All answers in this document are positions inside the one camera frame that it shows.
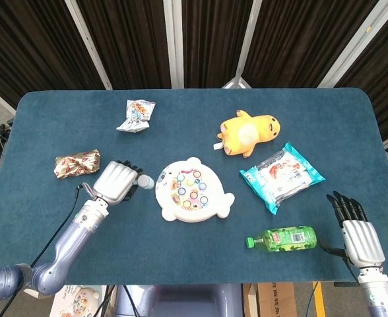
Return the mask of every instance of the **yellow line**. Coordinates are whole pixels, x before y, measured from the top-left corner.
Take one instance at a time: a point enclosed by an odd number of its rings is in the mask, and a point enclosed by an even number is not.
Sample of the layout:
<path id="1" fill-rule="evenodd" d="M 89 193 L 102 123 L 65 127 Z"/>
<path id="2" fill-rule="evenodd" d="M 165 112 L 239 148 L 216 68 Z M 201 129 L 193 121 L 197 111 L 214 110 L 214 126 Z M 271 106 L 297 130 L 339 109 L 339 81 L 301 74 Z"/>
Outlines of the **yellow line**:
<path id="1" fill-rule="evenodd" d="M 316 283 L 318 283 L 318 286 L 314 291 L 315 313 L 317 317 L 326 317 L 325 304 L 323 303 L 323 292 L 321 291 L 321 283 L 313 282 L 313 287 L 315 287 Z"/>

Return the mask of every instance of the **gray floor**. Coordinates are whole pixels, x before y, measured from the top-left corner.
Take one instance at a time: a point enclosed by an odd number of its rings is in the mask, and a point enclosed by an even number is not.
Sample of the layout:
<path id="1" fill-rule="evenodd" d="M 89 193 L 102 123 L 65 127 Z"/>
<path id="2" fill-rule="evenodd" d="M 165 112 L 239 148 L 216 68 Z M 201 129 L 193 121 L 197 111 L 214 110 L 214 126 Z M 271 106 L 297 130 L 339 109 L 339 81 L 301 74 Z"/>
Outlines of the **gray floor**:
<path id="1" fill-rule="evenodd" d="M 11 117 L 12 114 L 0 105 L 0 123 L 6 122 Z M 311 283 L 295 284 L 298 316 L 306 315 L 307 303 L 312 291 Z M 324 283 L 323 298 L 327 317 L 368 316 L 364 296 L 358 287 L 335 288 L 332 283 Z M 52 298 L 37 300 L 21 293 L 5 316 L 48 317 L 52 302 Z M 5 302 L 0 302 L 0 311 L 4 304 Z M 315 316 L 314 302 L 311 302 L 308 316 Z"/>

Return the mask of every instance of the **bottle cap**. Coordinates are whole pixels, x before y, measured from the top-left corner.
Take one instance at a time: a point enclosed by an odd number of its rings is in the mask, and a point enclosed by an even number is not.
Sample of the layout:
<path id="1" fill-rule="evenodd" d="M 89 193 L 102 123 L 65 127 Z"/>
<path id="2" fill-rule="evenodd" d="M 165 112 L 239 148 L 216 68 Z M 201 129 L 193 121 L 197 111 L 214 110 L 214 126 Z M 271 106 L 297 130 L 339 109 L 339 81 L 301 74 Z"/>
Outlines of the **bottle cap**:
<path id="1" fill-rule="evenodd" d="M 247 238 L 247 248 L 254 248 L 254 238 L 250 236 Z"/>

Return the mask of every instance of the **blue table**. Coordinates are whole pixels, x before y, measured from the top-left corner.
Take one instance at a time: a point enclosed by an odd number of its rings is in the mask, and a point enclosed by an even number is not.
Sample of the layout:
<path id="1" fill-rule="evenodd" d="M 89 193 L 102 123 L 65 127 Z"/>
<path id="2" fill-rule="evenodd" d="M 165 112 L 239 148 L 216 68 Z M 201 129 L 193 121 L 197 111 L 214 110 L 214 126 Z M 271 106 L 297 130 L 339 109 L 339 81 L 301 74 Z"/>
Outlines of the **blue table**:
<path id="1" fill-rule="evenodd" d="M 116 131 L 127 99 L 156 102 L 150 128 Z M 243 109 L 272 114 L 280 135 L 249 158 L 214 151 L 220 123 Z M 326 177 L 282 202 L 271 215 L 238 173 L 290 141 Z M 139 190 L 110 215 L 74 264 L 72 284 L 239 283 L 352 280 L 339 258 L 320 248 L 266 254 L 245 238 L 263 229 L 310 225 L 342 246 L 325 195 L 337 190 L 362 203 L 384 247 L 388 274 L 388 162 L 368 97 L 354 88 L 203 89 L 31 92 L 21 101 L 0 171 L 0 265 L 30 263 L 73 203 L 74 188 L 99 173 L 58 180 L 58 155 L 97 148 L 102 167 L 130 160 L 156 178 L 177 160 L 199 157 L 236 199 L 227 219 L 166 222 L 153 191 Z M 77 210 L 85 200 L 82 194 Z M 45 259 L 52 260 L 53 246 Z"/>

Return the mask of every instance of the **gold foil wrapper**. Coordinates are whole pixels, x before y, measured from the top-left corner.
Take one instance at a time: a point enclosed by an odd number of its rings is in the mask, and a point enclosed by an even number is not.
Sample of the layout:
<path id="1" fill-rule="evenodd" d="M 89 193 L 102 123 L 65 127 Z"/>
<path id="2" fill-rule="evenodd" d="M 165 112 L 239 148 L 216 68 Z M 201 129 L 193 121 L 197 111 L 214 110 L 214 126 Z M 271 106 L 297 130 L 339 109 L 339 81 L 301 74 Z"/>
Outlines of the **gold foil wrapper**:
<path id="1" fill-rule="evenodd" d="M 91 174 L 100 168 L 98 149 L 90 152 L 75 153 L 66 157 L 57 157 L 54 173 L 60 180 L 70 176 Z"/>

